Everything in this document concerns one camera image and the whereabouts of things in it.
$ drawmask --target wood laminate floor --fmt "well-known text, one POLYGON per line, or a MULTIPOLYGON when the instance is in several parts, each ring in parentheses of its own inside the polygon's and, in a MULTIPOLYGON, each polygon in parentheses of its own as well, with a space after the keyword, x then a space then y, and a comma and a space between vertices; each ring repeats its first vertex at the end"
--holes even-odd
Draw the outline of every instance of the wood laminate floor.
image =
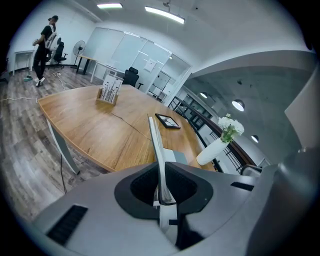
MULTIPOLYGON (((34 81, 24 82, 27 71, 17 71, 9 84, 0 82, 0 100, 42 98, 66 90, 100 85, 102 81, 90 75, 76 74, 65 67, 50 68, 44 72, 43 86, 34 81)), ((108 171, 80 155, 69 147, 80 173, 74 174, 62 161, 62 173, 66 190, 108 171)), ((47 120, 35 99, 0 101, 0 167, 1 187, 12 208, 23 218, 32 221, 45 207, 63 196, 64 188, 60 173, 60 153, 48 128, 47 120)))

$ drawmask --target white vase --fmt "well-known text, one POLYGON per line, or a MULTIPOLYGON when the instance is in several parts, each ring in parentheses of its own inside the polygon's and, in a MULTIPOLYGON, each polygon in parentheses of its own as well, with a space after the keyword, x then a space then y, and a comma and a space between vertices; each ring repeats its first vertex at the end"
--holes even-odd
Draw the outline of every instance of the white vase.
POLYGON ((227 146, 229 142, 223 142, 221 138, 216 139, 207 146, 197 157, 196 161, 199 165, 204 166, 216 158, 227 146))

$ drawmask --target white wall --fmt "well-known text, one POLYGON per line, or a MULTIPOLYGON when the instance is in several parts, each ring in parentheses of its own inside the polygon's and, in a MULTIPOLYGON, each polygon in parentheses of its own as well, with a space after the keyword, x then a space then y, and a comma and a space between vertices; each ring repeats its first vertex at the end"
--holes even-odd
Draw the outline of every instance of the white wall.
MULTIPOLYGON (((33 50, 33 41, 40 38, 41 31, 49 24, 48 18, 53 15, 59 17, 56 31, 61 34, 61 41, 64 42, 63 53, 68 54, 67 59, 62 63, 73 64, 75 62, 76 56, 73 53, 75 44, 80 40, 87 42, 95 28, 95 23, 62 1, 44 1, 29 14, 11 39, 8 52, 9 71, 14 69, 14 52, 33 50)), ((17 58, 16 69, 25 68, 26 61, 23 56, 17 58)))
POLYGON ((320 68, 315 68, 309 81, 284 111, 303 147, 320 146, 320 68))
POLYGON ((310 52, 291 15, 276 1, 255 3, 259 15, 240 23, 225 38, 216 40, 195 72, 220 62, 253 53, 295 50, 310 52))

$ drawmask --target glass partition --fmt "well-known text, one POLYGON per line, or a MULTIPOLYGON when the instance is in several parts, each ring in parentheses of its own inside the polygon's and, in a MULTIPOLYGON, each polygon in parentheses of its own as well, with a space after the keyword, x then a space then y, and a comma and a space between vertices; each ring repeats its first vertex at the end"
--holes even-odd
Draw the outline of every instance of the glass partition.
POLYGON ((146 42, 140 36, 125 34, 112 55, 113 67, 123 73, 128 70, 146 42))
MULTIPOLYGON (((122 31, 96 27, 86 43, 82 55, 90 57, 98 62, 109 64, 115 50, 124 37, 122 31)), ((83 69, 86 60, 81 61, 80 69, 83 69)), ((94 69, 95 62, 91 61, 88 67, 88 72, 91 73, 94 69)), ((97 66, 95 76, 103 79, 106 69, 102 66, 97 66)))
POLYGON ((140 87, 140 90, 146 92, 169 59, 171 53, 151 41, 147 41, 138 53, 132 67, 138 70, 139 79, 136 86, 142 83, 143 85, 140 87), (151 71, 145 69, 147 62, 150 60, 155 61, 155 65, 151 71))

